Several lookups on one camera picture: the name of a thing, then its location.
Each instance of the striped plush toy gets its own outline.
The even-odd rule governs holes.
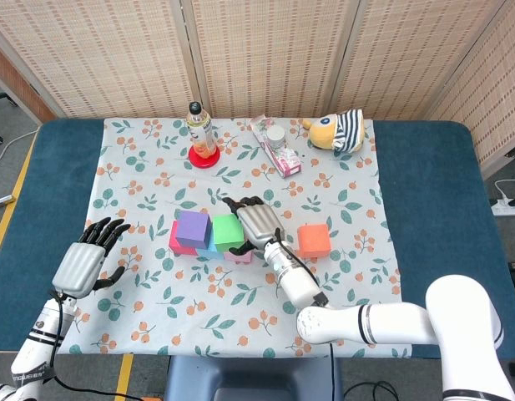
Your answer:
[[[363,112],[360,109],[328,114],[314,122],[304,119],[302,124],[309,130],[313,145],[321,149],[351,153],[361,148],[365,138]]]

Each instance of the foam block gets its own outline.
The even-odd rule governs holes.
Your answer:
[[[226,261],[242,261],[243,263],[251,263],[251,257],[253,254],[254,252],[249,251],[242,256],[236,256],[233,255],[231,252],[226,252],[224,253],[224,258]]]
[[[231,247],[238,248],[244,244],[242,226],[237,216],[233,214],[213,217],[213,232],[216,249],[219,252],[226,252]]]
[[[206,213],[181,211],[176,239],[182,246],[207,249],[210,237],[210,218]]]
[[[324,257],[331,252],[330,234],[326,224],[305,225],[298,228],[300,257]]]
[[[198,255],[206,257],[207,259],[224,259],[224,253],[216,249],[215,239],[213,237],[214,232],[214,230],[210,231],[209,246],[207,249],[196,248],[196,252],[198,252]]]
[[[170,232],[170,239],[168,242],[168,246],[170,247],[170,249],[172,251],[174,251],[174,253],[177,253],[179,255],[195,255],[195,256],[197,256],[198,254],[196,253],[196,250],[194,248],[187,247],[187,246],[181,246],[181,244],[179,244],[179,242],[177,241],[177,229],[178,229],[178,222],[176,220],[174,220],[174,222],[172,223],[172,231]]]

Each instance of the green cube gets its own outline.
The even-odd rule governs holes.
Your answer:
[[[220,215],[213,217],[213,237],[218,252],[227,252],[244,244],[244,231],[237,216]]]

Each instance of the floral tablecloth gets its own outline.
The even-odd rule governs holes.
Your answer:
[[[125,266],[119,282],[78,301],[61,348],[68,353],[159,353],[211,357],[314,357],[327,345],[298,337],[295,308],[262,252],[251,264],[177,256],[169,229],[181,210],[229,213],[220,198],[258,195],[280,217],[287,240],[326,223],[330,257],[307,260],[335,307],[399,302],[400,273],[378,184],[374,130],[353,155],[311,146],[298,119],[278,119],[303,162],[286,179],[249,130],[248,119],[214,119],[222,151],[208,170],[188,161],[182,119],[106,119],[88,220],[123,217],[132,225],[104,263],[101,277]],[[405,357],[410,346],[339,341],[339,357]]]

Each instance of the power strip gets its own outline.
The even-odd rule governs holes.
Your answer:
[[[512,199],[498,199],[497,203],[491,206],[492,213],[495,216],[515,216],[515,206],[510,206],[507,203]]]

